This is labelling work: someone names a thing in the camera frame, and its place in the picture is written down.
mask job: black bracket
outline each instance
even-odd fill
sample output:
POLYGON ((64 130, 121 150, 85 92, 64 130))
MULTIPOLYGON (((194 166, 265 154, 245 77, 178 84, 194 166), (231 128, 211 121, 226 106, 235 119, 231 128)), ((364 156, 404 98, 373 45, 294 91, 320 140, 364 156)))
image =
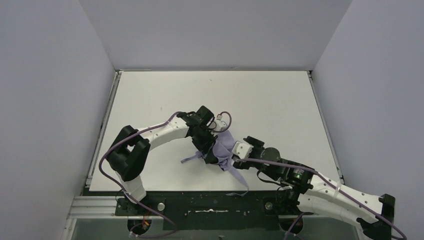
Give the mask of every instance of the black bracket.
MULTIPOLYGON (((112 146, 135 133, 137 133, 137 130, 130 125, 123 127, 113 141, 112 146)), ((122 180, 128 182, 138 177, 143 171, 149 150, 149 140, 138 135, 115 148, 106 157, 106 160, 109 162, 110 167, 118 172, 122 180), (128 146, 134 148, 130 151, 127 148, 128 146)))
MULTIPOLYGON (((382 204, 381 215, 393 223, 395 218, 395 197, 389 194, 384 194, 378 199, 382 204)), ((387 225, 382 220, 374 223, 368 223, 362 218, 356 219, 363 229, 363 234, 373 240, 389 240, 392 239, 392 227, 387 225)))
POLYGON ((189 127, 187 137, 205 157, 206 164, 216 164, 218 159, 212 153, 212 147, 218 136, 214 136, 208 129, 208 123, 214 119, 214 114, 205 106, 201 106, 197 112, 180 112, 176 115, 183 119, 189 127))
MULTIPOLYGON (((147 207, 154 209, 161 214, 164 214, 166 209, 166 199, 164 197, 149 197, 146 196, 141 200, 141 203, 146 205, 147 207), (164 204, 165 209, 162 211, 158 210, 158 204, 164 204)), ((116 216, 144 216, 147 215, 149 211, 144 207, 132 203, 126 197, 119 198, 116 203, 115 215, 116 216)))

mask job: glass panel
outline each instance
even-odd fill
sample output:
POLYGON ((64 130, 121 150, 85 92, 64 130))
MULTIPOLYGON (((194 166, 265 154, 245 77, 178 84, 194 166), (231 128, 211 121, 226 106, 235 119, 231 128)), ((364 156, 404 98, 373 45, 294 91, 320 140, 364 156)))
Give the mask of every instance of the glass panel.
MULTIPOLYGON (((355 228, 345 222, 328 217, 305 216, 303 230, 299 236, 303 240, 358 240, 355 228)), ((164 233, 163 220, 153 219, 146 235, 164 233)), ((261 228, 243 230, 181 230, 160 239, 179 240, 281 240, 284 231, 265 231, 261 228)), ((72 240, 128 240, 129 231, 126 219, 78 219, 72 240)), ((289 240, 299 240, 290 236, 289 240)))

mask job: white wall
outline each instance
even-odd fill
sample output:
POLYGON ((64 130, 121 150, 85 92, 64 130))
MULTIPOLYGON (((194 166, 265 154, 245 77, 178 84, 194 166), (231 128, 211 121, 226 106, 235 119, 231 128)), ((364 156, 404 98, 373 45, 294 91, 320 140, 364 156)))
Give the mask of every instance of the white wall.
POLYGON ((0 239, 58 239, 114 69, 78 0, 2 1, 0 239))
POLYGON ((312 73, 346 184, 422 239, 424 1, 353 0, 312 73))
POLYGON ((116 69, 311 70, 352 0, 80 0, 116 69))

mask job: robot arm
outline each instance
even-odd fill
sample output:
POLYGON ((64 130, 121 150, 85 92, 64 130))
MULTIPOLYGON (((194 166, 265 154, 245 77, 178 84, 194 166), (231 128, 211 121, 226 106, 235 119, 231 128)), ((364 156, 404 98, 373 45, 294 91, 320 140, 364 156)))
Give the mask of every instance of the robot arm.
MULTIPOLYGON (((172 140, 191 137, 192 143, 202 153, 205 162, 215 164, 218 159, 212 153, 212 147, 215 144, 217 132, 224 131, 227 127, 228 125, 220 117, 214 118, 214 114, 205 106, 197 112, 179 112, 165 126, 146 131, 115 148, 106 160, 117 173, 128 194, 137 201, 141 201, 147 194, 140 173, 143 171, 149 151, 172 140)), ((112 146, 142 129, 145 128, 124 127, 112 146)), ((284 191, 283 196, 278 199, 281 206, 298 209, 301 212, 325 215, 362 227, 365 235, 375 240, 386 239, 387 235, 390 237, 391 227, 388 224, 381 222, 373 213, 340 194, 340 190, 392 223, 394 197, 388 194, 381 197, 365 194, 324 176, 327 181, 336 185, 334 189, 317 174, 301 169, 310 169, 310 167, 281 158, 277 149, 263 146, 262 141, 250 136, 245 138, 244 142, 237 141, 232 149, 233 166, 237 169, 254 167, 278 181, 282 186, 291 186, 291 189, 284 191), (257 161, 246 161, 249 158, 257 161), (264 164, 260 161, 290 164, 299 168, 264 164)))

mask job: metal screw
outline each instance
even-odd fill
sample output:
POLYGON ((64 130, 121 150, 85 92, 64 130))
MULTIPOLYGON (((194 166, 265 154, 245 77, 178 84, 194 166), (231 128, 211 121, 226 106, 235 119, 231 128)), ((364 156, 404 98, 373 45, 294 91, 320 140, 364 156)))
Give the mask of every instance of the metal screw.
POLYGON ((265 209, 266 209, 266 210, 271 210, 271 209, 273 209, 273 203, 272 203, 272 202, 267 202, 267 203, 265 203, 265 209))
POLYGON ((163 211, 164 209, 165 209, 165 204, 163 204, 162 202, 159 202, 159 204, 157 205, 157 210, 163 211))

